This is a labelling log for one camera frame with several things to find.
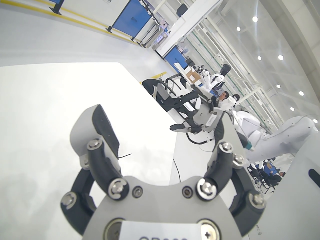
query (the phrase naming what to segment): cardboard box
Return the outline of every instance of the cardboard box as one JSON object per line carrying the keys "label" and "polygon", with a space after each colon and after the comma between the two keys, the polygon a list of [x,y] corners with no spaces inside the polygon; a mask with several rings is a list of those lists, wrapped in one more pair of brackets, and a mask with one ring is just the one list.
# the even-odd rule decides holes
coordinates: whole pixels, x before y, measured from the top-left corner
{"label": "cardboard box", "polygon": [[196,81],[200,80],[200,75],[196,71],[189,71],[186,76],[194,84]]}

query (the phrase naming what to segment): white pillar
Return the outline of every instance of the white pillar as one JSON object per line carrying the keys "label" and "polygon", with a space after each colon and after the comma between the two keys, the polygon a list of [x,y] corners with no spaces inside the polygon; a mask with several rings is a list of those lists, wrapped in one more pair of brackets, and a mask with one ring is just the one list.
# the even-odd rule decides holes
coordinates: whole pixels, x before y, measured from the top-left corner
{"label": "white pillar", "polygon": [[202,18],[207,16],[220,1],[221,0],[196,0],[171,27],[169,37],[161,44],[157,52],[164,57],[184,35],[189,34],[194,29]]}

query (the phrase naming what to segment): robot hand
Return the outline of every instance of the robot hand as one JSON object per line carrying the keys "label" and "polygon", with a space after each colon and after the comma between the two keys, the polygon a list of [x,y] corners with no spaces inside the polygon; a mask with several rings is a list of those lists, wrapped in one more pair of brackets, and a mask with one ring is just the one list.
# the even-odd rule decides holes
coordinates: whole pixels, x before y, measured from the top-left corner
{"label": "robot hand", "polygon": [[[149,185],[122,176],[119,141],[112,126],[100,105],[88,108],[70,134],[82,169],[61,200],[66,219],[85,240],[122,240],[128,239],[128,234],[135,239],[137,232],[140,239],[159,239],[158,233],[167,232],[170,224],[176,224],[176,230],[181,224],[194,224],[190,227],[194,234],[185,235],[185,231],[185,239],[240,240],[255,226],[266,202],[243,168],[245,152],[226,113],[214,135],[216,146],[203,177],[171,186]],[[228,209],[219,193],[230,179],[237,195]],[[98,208],[89,196],[94,181],[106,194]],[[128,223],[141,226],[128,229]],[[148,232],[139,231],[146,223]]]}

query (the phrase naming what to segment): black slot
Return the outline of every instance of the black slot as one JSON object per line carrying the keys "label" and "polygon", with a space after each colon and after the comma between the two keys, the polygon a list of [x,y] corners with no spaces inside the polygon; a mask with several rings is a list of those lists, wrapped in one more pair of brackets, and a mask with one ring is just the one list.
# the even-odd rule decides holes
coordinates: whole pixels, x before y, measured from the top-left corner
{"label": "black slot", "polygon": [[320,188],[320,175],[314,169],[309,169],[309,177],[314,181],[314,183]]}

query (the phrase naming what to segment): white robot body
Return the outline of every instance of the white robot body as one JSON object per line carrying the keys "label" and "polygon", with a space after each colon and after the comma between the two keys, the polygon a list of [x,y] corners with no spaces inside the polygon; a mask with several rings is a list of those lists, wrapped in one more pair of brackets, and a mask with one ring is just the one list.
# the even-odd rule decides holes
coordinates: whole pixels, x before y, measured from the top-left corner
{"label": "white robot body", "polygon": [[249,232],[250,240],[319,239],[320,133],[314,129],[311,133],[267,200],[261,219]]}
{"label": "white robot body", "polygon": [[200,81],[202,82],[203,86],[206,91],[210,92],[213,87],[221,83],[224,79],[224,76],[221,74],[214,74],[210,76],[209,71],[204,70],[200,74]]}
{"label": "white robot body", "polygon": [[250,162],[257,162],[286,153],[297,153],[306,140],[317,132],[310,118],[293,117],[287,120],[276,133],[260,139],[254,151],[247,152],[247,159]]}

